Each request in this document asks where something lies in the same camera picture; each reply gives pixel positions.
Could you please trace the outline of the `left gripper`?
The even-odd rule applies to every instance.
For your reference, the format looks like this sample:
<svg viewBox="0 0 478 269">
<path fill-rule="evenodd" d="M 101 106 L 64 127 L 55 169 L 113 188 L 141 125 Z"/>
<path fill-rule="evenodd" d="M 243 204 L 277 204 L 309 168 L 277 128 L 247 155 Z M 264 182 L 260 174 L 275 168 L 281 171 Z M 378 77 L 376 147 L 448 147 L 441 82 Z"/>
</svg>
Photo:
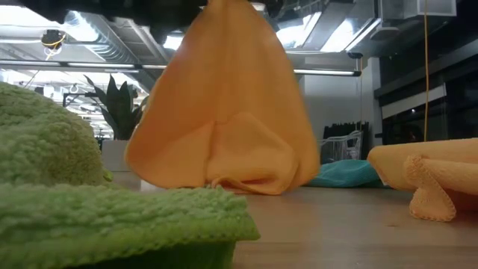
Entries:
<svg viewBox="0 0 478 269">
<path fill-rule="evenodd" d="M 165 43 L 167 35 L 186 28 L 206 6 L 208 0 L 115 0 L 108 7 L 108 20 L 131 19 L 147 26 L 156 43 Z"/>
</svg>

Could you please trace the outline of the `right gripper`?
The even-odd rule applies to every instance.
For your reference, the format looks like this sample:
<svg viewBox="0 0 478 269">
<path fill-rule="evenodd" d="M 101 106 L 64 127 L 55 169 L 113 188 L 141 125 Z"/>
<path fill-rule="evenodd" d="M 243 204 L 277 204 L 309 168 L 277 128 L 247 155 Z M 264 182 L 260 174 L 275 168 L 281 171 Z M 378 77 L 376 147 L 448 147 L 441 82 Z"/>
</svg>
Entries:
<svg viewBox="0 0 478 269">
<path fill-rule="evenodd" d="M 299 14 L 295 10 L 297 2 L 298 0 L 262 0 L 267 16 L 277 21 L 298 19 Z"/>
</svg>

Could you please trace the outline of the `orange microfiber towel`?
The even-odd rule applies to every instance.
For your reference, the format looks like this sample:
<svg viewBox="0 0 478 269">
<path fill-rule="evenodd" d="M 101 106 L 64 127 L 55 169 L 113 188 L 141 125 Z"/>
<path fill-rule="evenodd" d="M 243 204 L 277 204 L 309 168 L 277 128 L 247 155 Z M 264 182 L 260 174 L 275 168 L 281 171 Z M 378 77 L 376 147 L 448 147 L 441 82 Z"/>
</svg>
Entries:
<svg viewBox="0 0 478 269">
<path fill-rule="evenodd" d="M 384 184 L 413 193 L 413 217 L 448 222 L 478 213 L 478 138 L 376 146 L 367 160 Z"/>
<path fill-rule="evenodd" d="M 248 0 L 209 0 L 157 80 L 125 148 L 159 188 L 279 195 L 319 172 L 302 91 Z"/>
</svg>

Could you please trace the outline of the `teal microfiber towel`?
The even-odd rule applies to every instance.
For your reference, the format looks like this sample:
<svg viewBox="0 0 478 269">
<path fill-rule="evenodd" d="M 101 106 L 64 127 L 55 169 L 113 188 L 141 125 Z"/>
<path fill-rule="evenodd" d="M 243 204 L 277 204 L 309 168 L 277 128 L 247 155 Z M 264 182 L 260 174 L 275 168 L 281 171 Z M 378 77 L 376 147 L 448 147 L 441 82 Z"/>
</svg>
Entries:
<svg viewBox="0 0 478 269">
<path fill-rule="evenodd" d="M 320 172 L 308 183 L 319 188 L 386 188 L 369 161 L 341 160 L 323 164 Z"/>
</svg>

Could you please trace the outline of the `green microfiber towel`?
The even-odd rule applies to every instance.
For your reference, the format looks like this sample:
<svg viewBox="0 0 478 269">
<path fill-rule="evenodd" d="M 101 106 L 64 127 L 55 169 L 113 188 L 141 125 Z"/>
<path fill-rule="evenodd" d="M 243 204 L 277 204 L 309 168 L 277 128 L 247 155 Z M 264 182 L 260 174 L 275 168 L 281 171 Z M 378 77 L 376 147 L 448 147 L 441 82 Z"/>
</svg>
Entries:
<svg viewBox="0 0 478 269">
<path fill-rule="evenodd" d="M 259 236 L 222 188 L 115 185 L 87 122 L 0 82 L 0 269 L 231 269 Z"/>
</svg>

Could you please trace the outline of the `long ceiling light bar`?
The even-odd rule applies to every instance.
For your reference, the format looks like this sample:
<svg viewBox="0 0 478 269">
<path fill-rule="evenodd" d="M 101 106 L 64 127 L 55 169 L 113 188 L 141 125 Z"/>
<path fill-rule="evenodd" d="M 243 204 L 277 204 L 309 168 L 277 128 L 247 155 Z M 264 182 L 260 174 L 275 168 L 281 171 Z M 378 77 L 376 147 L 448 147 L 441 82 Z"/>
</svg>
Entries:
<svg viewBox="0 0 478 269">
<path fill-rule="evenodd" d="M 332 69 L 294 69 L 294 73 L 299 75 L 329 75 L 329 76 L 350 76 L 350 77 L 359 77 L 361 75 L 361 71 L 332 70 Z"/>
<path fill-rule="evenodd" d="M 91 69 L 165 69 L 166 65 L 160 64 L 113 64 L 113 63 L 86 63 L 66 61 L 21 61 L 0 60 L 0 65 L 18 67 L 65 67 L 65 68 L 91 68 Z"/>
</svg>

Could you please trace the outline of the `potted snake plant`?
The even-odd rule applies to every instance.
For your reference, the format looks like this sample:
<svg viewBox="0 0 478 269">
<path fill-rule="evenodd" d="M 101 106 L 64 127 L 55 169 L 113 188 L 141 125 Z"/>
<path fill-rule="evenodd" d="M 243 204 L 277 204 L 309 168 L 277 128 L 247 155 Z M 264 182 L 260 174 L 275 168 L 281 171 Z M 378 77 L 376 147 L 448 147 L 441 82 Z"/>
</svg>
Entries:
<svg viewBox="0 0 478 269">
<path fill-rule="evenodd" d="M 137 94 L 126 82 L 118 88 L 111 75 L 107 89 L 102 90 L 86 75 L 84 77 L 95 90 L 101 102 L 99 106 L 102 116 L 113 130 L 113 139 L 102 141 L 103 164 L 112 172 L 129 172 L 125 162 L 125 148 L 143 116 L 149 96 L 143 98 L 140 104 L 135 104 Z"/>
</svg>

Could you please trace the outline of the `clear plastic bin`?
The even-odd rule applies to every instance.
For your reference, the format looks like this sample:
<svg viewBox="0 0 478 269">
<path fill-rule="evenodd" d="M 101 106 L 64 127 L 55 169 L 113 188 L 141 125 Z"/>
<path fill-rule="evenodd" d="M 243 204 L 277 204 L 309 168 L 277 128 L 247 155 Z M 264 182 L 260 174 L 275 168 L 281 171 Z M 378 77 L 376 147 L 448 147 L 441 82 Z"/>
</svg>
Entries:
<svg viewBox="0 0 478 269">
<path fill-rule="evenodd" d="M 329 164 L 348 159 L 359 160 L 361 158 L 361 144 L 362 132 L 360 131 L 320 140 L 320 163 Z"/>
</svg>

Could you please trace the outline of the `silver spiral air duct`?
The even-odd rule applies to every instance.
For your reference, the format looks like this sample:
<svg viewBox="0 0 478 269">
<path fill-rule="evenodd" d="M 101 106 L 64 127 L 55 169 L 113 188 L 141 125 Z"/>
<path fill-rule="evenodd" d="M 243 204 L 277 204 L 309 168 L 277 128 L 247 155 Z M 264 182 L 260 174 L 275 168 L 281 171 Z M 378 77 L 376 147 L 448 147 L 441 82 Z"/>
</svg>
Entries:
<svg viewBox="0 0 478 269">
<path fill-rule="evenodd" d="M 165 64 L 169 60 L 149 29 L 131 19 L 110 21 L 97 14 L 70 11 L 63 26 L 74 40 L 107 62 Z"/>
</svg>

